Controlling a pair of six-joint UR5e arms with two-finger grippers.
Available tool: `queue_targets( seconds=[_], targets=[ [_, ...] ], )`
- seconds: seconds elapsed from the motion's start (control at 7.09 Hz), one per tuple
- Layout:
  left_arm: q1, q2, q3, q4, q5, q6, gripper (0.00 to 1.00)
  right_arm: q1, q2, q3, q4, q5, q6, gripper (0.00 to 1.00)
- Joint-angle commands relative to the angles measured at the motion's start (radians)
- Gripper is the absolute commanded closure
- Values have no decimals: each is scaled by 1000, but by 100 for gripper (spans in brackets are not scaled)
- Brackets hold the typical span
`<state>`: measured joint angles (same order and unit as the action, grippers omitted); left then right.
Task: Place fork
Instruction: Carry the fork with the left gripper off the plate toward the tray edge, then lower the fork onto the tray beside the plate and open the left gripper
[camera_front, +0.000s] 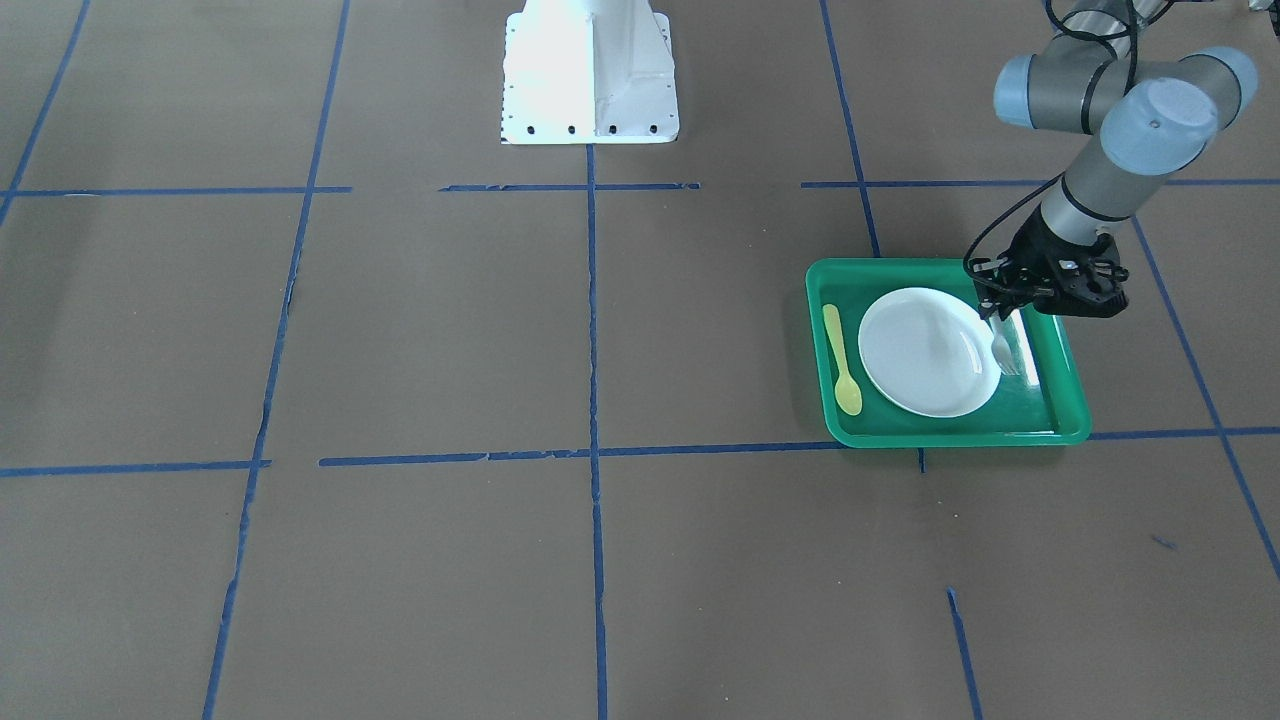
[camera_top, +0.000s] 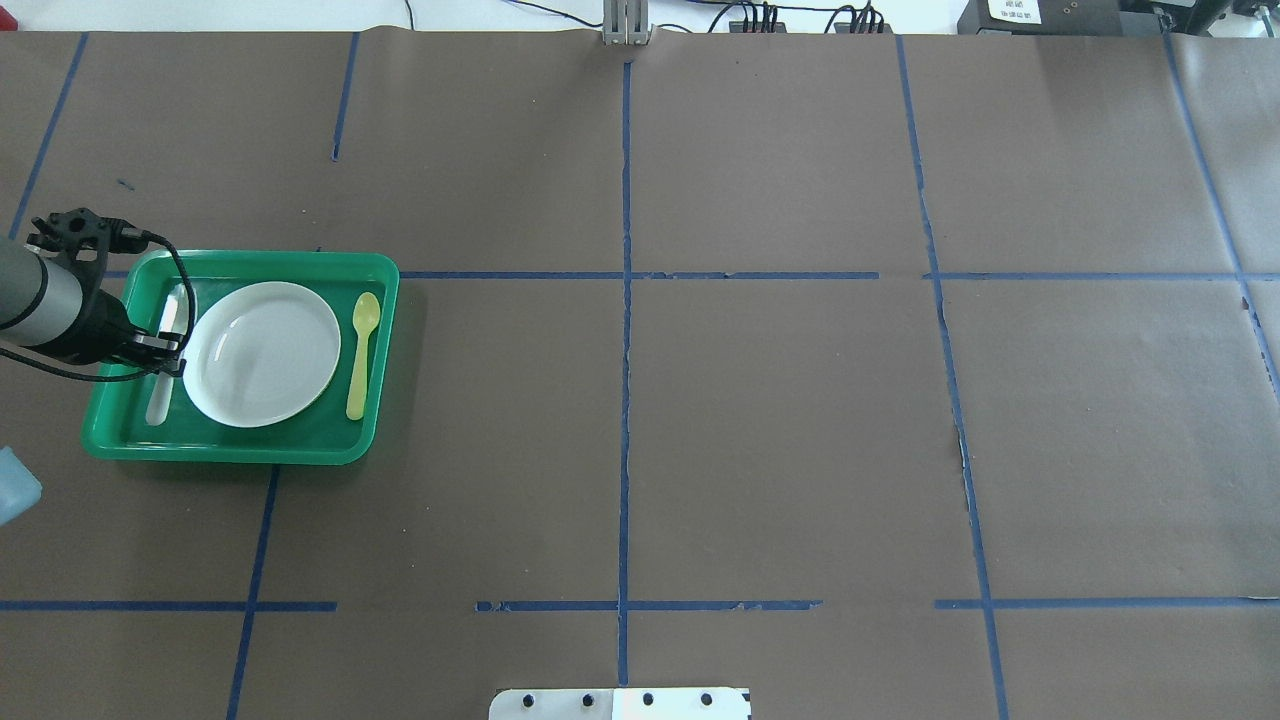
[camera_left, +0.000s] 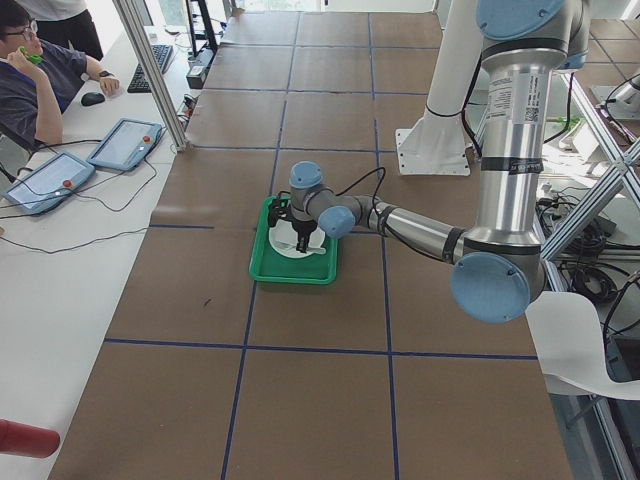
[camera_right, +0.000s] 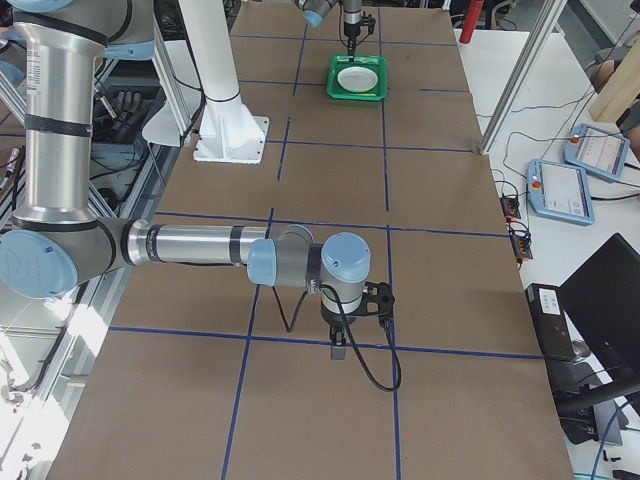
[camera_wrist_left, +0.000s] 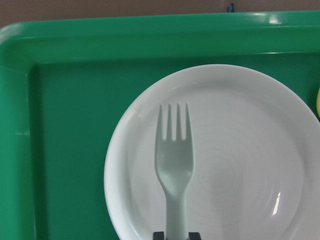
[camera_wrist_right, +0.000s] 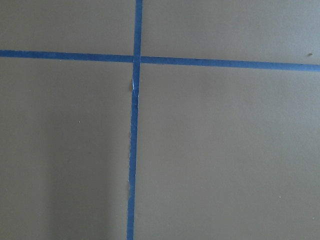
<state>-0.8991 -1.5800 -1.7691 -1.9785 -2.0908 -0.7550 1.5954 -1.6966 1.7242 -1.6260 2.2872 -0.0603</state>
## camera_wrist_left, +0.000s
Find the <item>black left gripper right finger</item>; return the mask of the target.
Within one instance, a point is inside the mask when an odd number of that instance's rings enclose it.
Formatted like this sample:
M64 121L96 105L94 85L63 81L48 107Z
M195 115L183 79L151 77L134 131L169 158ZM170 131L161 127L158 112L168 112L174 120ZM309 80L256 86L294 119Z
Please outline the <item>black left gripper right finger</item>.
M201 240L201 235L199 232L189 232L188 239L189 240Z

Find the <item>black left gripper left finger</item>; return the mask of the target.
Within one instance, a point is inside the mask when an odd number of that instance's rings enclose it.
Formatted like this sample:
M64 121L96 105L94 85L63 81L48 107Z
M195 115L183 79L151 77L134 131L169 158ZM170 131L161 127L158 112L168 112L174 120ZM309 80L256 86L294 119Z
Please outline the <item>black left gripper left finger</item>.
M166 240L164 231L155 231L152 234L152 240Z

